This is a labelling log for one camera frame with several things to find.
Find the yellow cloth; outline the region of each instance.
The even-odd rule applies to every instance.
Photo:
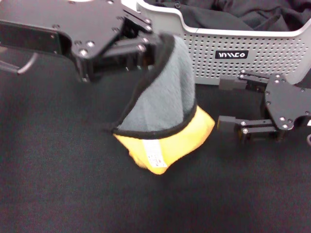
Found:
[[[214,125],[215,121],[198,106],[193,119],[182,131],[158,139],[167,167],[154,167],[150,164],[143,139],[116,134],[114,136],[129,150],[130,156],[138,166],[160,175],[175,161],[200,147],[210,135]]]

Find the fabric tag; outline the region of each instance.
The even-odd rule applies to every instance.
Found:
[[[143,140],[148,161],[152,167],[167,167],[159,140]]]

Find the black fabric edge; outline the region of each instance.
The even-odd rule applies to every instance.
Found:
[[[123,113],[120,118],[112,123],[105,123],[102,125],[102,129],[104,131],[113,131],[116,127],[122,124],[126,116],[132,111],[137,100],[141,96],[141,94],[154,82],[154,80],[160,75],[160,73],[165,68],[167,62],[169,61],[171,54],[175,48],[175,39],[173,35],[169,34],[161,34],[160,38],[162,39],[163,46],[161,48],[161,52],[156,58],[156,63],[152,70],[146,72],[146,76],[144,76],[137,86],[134,89],[134,92],[131,96],[131,99],[127,106],[125,107]]]
[[[173,136],[180,131],[182,131],[189,123],[192,121],[192,119],[195,116],[195,113],[197,111],[197,102],[194,101],[194,105],[190,112],[184,117],[183,122],[180,124],[167,129],[167,130],[161,130],[161,131],[153,131],[153,132],[142,132],[142,131],[125,131],[125,130],[113,130],[113,133],[119,135],[119,136],[125,136],[125,137],[133,137],[137,139],[146,139],[146,140],[154,140],[154,139],[162,139],[165,137]]]

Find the white plastic basket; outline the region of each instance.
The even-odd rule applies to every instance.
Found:
[[[218,85],[221,75],[242,69],[264,74],[281,73],[288,82],[300,82],[311,68],[311,19],[293,32],[255,32],[188,27],[181,12],[137,0],[137,10],[152,20],[156,33],[184,38],[192,58],[196,83]],[[246,59],[216,59],[216,51],[247,50]]]

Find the basket logo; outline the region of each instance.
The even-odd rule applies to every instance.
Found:
[[[229,50],[229,51],[216,51],[216,59],[246,59],[248,56],[247,50]]]

